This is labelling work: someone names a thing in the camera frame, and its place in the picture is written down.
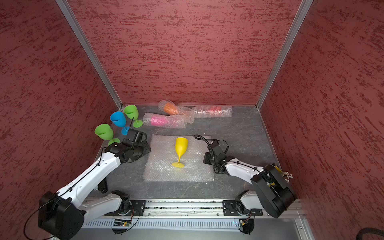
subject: wine glass base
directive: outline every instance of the wine glass base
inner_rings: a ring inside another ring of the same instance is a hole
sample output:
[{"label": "wine glass base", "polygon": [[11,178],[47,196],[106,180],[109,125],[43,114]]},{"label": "wine glass base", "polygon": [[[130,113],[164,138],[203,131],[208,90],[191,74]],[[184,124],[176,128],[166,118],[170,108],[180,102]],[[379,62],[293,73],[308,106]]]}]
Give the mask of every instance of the wine glass base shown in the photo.
[{"label": "wine glass base", "polygon": [[136,121],[133,122],[132,125],[133,125],[134,127],[141,127],[141,126],[143,126],[143,121],[141,121],[141,120],[136,120]]},{"label": "wine glass base", "polygon": [[181,162],[173,162],[172,166],[174,166],[174,167],[184,167],[184,164],[182,164]]},{"label": "wine glass base", "polygon": [[129,127],[123,127],[121,130],[122,135],[127,135],[128,134]]},{"label": "wine glass base", "polygon": [[111,144],[114,143],[114,142],[120,143],[120,139],[118,139],[118,138],[112,138],[112,140],[110,140],[110,141],[108,142],[108,146],[111,145]]}]

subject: green wine glass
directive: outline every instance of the green wine glass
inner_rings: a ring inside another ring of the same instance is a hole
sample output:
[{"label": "green wine glass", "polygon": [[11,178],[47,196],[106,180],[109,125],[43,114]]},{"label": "green wine glass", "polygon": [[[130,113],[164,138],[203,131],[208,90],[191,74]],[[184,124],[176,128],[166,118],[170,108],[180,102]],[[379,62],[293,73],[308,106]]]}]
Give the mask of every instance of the green wine glass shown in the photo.
[{"label": "green wine glass", "polygon": [[103,140],[110,140],[108,146],[114,142],[120,143],[120,139],[113,138],[113,130],[109,124],[101,124],[95,128],[95,134]]},{"label": "green wine glass", "polygon": [[124,108],[124,113],[129,119],[135,120],[133,122],[134,127],[141,127],[143,125],[143,121],[137,119],[139,117],[139,111],[137,110],[137,107],[135,105],[126,106]]}]

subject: red textured wall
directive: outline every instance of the red textured wall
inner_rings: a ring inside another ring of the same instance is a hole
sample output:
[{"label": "red textured wall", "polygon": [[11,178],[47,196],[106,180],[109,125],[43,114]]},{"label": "red textured wall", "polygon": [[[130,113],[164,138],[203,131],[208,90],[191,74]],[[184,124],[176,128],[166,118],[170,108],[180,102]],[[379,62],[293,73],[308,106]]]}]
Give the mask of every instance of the red textured wall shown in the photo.
[{"label": "red textured wall", "polygon": [[261,109],[317,240],[384,229],[383,11],[315,0]]},{"label": "red textured wall", "polygon": [[124,104],[255,104],[301,0],[69,0]]},{"label": "red textured wall", "polygon": [[0,16],[0,236],[14,240],[42,194],[91,164],[116,105],[55,1],[2,1]]}]

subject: bubble wrap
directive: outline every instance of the bubble wrap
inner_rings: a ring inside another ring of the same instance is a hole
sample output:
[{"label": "bubble wrap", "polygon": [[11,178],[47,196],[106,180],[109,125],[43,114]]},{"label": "bubble wrap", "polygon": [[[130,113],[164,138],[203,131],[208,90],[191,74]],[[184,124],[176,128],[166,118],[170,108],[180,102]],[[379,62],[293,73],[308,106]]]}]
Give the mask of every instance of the bubble wrap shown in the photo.
[{"label": "bubble wrap", "polygon": [[170,115],[184,115],[187,117],[187,123],[193,123],[195,121],[194,112],[192,109],[187,107],[176,106],[170,100],[161,100],[157,105],[157,108],[163,112],[166,112]]},{"label": "bubble wrap", "polygon": [[193,107],[195,118],[230,118],[232,106],[225,105],[201,105]]},{"label": "bubble wrap", "polygon": [[[173,167],[179,157],[175,151],[176,138],[188,139],[187,151],[181,156],[180,162],[183,168]],[[145,181],[156,182],[208,182],[214,180],[214,172],[211,165],[203,163],[207,144],[193,136],[160,136],[152,135],[151,150],[144,170]]]},{"label": "bubble wrap", "polygon": [[187,117],[184,115],[164,116],[154,113],[145,113],[143,124],[146,126],[167,127],[167,128],[186,128]]}]

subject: plastic wine glass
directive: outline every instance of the plastic wine glass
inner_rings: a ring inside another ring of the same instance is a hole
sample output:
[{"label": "plastic wine glass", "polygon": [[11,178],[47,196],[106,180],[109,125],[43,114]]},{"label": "plastic wine glass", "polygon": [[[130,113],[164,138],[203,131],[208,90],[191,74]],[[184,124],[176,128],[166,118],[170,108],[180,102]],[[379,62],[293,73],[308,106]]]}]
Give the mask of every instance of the plastic wine glass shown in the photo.
[{"label": "plastic wine glass", "polygon": [[124,113],[127,115],[129,119],[135,120],[133,122],[134,127],[141,127],[143,125],[142,120],[138,120],[139,112],[137,110],[137,107],[135,105],[128,105],[124,108]]},{"label": "plastic wine glass", "polygon": [[127,135],[129,126],[125,126],[127,124],[127,120],[125,119],[124,113],[122,112],[114,112],[111,117],[111,121],[118,127],[122,127],[121,134]]},{"label": "plastic wine glass", "polygon": [[95,128],[95,134],[103,140],[110,140],[108,146],[114,142],[120,143],[120,139],[113,138],[113,130],[109,124],[101,124]]},{"label": "plastic wine glass", "polygon": [[185,137],[176,138],[175,150],[177,155],[179,156],[179,161],[172,163],[174,167],[184,167],[184,164],[180,162],[181,156],[187,151],[188,148],[188,139]]}]

